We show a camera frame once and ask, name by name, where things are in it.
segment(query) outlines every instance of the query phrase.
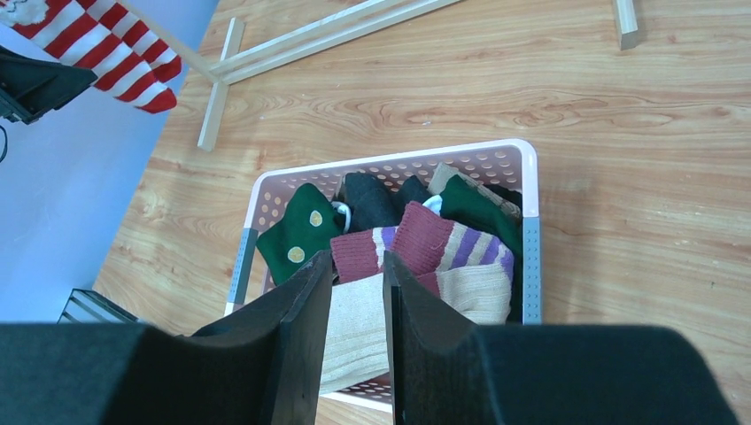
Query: beige sock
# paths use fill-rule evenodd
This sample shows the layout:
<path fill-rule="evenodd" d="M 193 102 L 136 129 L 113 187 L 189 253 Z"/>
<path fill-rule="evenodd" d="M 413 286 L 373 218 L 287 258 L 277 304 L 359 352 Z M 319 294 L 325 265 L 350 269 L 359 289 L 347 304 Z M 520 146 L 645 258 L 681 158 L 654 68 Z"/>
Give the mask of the beige sock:
<path fill-rule="evenodd" d="M 478 325 L 506 322 L 511 312 L 511 276 L 499 263 L 459 267 L 436 273 L 443 299 Z"/>
<path fill-rule="evenodd" d="M 508 217 L 514 219 L 516 224 L 519 224 L 522 219 L 522 210 L 519 209 L 514 203 L 507 201 L 503 197 L 499 197 L 494 194 L 490 189 L 483 186 L 481 182 L 469 177 L 468 175 L 459 171 L 459 169 L 449 166 L 443 162 L 438 164 L 436 171 L 433 172 L 433 177 L 428 185 L 428 192 L 432 195 L 440 195 L 444 191 L 446 183 L 454 177 L 459 175 L 461 179 L 468 184 L 469 187 L 477 189 L 477 191 L 483 197 L 490 199 L 495 205 L 500 207 L 500 210 Z"/>
<path fill-rule="evenodd" d="M 388 372 L 383 273 L 335 286 L 320 393 L 351 387 Z"/>

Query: sock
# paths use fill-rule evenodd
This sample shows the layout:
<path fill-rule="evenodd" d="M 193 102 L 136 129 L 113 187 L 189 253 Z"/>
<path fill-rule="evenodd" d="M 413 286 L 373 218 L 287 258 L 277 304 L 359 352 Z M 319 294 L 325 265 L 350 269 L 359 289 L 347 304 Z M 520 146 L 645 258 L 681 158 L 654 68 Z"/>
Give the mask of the sock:
<path fill-rule="evenodd" d="M 512 264 L 492 263 L 459 267 L 421 276 L 434 280 L 439 296 L 454 310 L 478 325 L 505 323 L 511 311 Z"/>
<path fill-rule="evenodd" d="M 397 228 L 374 228 L 331 239 L 331 253 L 340 283 L 348 283 L 378 274 L 383 267 L 383 252 L 391 249 Z"/>
<path fill-rule="evenodd" d="M 167 82 L 180 74 L 180 57 L 122 4 L 115 0 L 76 1 L 92 18 L 110 29 L 141 56 L 153 69 L 159 81 Z"/>
<path fill-rule="evenodd" d="M 510 321 L 522 321 L 523 252 L 519 228 L 489 199 L 470 188 L 460 176 L 449 179 L 441 197 L 441 217 L 497 236 L 514 254 Z"/>
<path fill-rule="evenodd" d="M 259 236 L 256 246 L 278 286 L 316 252 L 329 249 L 331 239 L 341 234 L 329 200 L 306 183 L 292 196 L 282 219 Z"/>
<path fill-rule="evenodd" d="M 477 324 L 508 316 L 510 278 L 500 264 L 436 273 L 444 302 Z M 368 381 L 389 371 L 383 274 L 335 286 L 323 351 L 321 394 Z"/>
<path fill-rule="evenodd" d="M 352 209 L 351 232 L 397 226 L 401 214 L 391 202 L 391 192 L 372 174 L 349 173 L 343 183 L 344 202 Z"/>
<path fill-rule="evenodd" d="M 144 111 L 174 108 L 177 99 L 141 57 L 93 20 L 74 0 L 46 0 L 46 17 L 13 29 L 68 66 L 94 71 L 94 87 Z"/>
<path fill-rule="evenodd" d="M 514 263 L 513 253 L 498 237 L 442 219 L 416 202 L 406 207 L 391 250 L 436 295 L 439 292 L 436 281 L 422 276 L 494 263 L 512 269 Z"/>
<path fill-rule="evenodd" d="M 420 182 L 420 179 L 416 175 L 413 175 L 404 180 L 398 192 L 391 195 L 391 201 L 397 209 L 399 216 L 402 216 L 407 204 L 413 201 L 422 204 L 431 196 L 428 189 Z"/>
<path fill-rule="evenodd" d="M 331 291 L 320 393 L 338 391 L 388 371 L 383 274 L 335 286 Z"/>
<path fill-rule="evenodd" d="M 506 199 L 520 209 L 522 208 L 522 193 L 517 192 L 516 190 L 506 189 L 499 184 L 485 184 L 484 186 L 499 197 Z"/>
<path fill-rule="evenodd" d="M 499 197 L 495 193 L 493 193 L 490 189 L 487 189 L 481 182 L 478 182 L 477 180 L 469 177 L 466 174 L 461 173 L 458 169 L 448 166 L 447 164 L 441 162 L 436 167 L 436 171 L 433 172 L 433 178 L 430 180 L 430 185 L 428 186 L 428 191 L 432 193 L 433 195 L 438 195 L 441 192 L 444 191 L 445 185 L 448 183 L 448 181 L 454 177 L 455 175 L 460 176 L 460 178 L 467 183 L 467 185 L 470 188 L 476 189 L 477 192 L 480 193 L 483 197 L 486 197 L 491 200 L 496 206 L 500 208 L 503 213 L 505 213 L 507 216 L 511 217 L 515 223 L 519 223 L 522 221 L 522 210 L 519 209 L 518 206 L 514 205 L 511 202 L 508 202 L 506 199 Z"/>

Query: striped sock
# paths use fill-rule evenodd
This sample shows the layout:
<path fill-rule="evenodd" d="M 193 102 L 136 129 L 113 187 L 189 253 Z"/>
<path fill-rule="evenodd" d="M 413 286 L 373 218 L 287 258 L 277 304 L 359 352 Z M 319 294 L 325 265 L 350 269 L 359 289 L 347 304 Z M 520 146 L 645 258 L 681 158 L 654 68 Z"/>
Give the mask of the striped sock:
<path fill-rule="evenodd" d="M 47 0 L 49 10 L 38 24 L 13 29 L 68 66 L 94 71 L 94 87 L 144 111 L 174 108 L 177 99 L 154 76 L 143 59 L 120 38 L 93 20 L 74 0 Z"/>
<path fill-rule="evenodd" d="M 331 239 L 339 281 L 348 283 L 383 271 L 383 252 L 391 248 L 396 227 L 374 228 Z"/>
<path fill-rule="evenodd" d="M 76 0 L 101 25 L 111 30 L 141 56 L 162 82 L 176 77 L 182 70 L 180 57 L 157 37 L 136 15 L 115 0 Z"/>
<path fill-rule="evenodd" d="M 514 268 L 513 253 L 498 237 L 442 219 L 416 202 L 406 207 L 391 250 L 436 295 L 439 294 L 436 273 L 499 264 L 512 274 Z"/>

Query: yellow polka dot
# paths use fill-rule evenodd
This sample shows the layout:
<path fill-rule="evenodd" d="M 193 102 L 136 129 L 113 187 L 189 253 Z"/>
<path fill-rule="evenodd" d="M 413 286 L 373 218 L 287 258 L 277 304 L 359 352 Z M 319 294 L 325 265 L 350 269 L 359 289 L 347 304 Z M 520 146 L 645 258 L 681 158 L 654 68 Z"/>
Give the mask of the yellow polka dot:
<path fill-rule="evenodd" d="M 287 252 L 287 259 L 293 263 L 302 263 L 305 260 L 305 251 L 299 246 L 293 246 Z"/>
<path fill-rule="evenodd" d="M 323 224 L 323 216 L 320 212 L 313 210 L 313 212 L 310 213 L 310 225 L 317 228 L 321 224 Z"/>

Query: green polka dot sock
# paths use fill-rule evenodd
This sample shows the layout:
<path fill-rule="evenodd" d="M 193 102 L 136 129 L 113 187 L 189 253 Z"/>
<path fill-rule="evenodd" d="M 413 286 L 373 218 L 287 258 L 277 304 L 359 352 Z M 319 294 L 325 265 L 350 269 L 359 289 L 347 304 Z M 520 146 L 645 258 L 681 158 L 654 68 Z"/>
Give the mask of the green polka dot sock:
<path fill-rule="evenodd" d="M 318 251 L 342 235 L 337 213 L 325 196 L 306 183 L 290 199 L 284 217 L 259 236 L 256 246 L 276 285 L 287 282 Z"/>

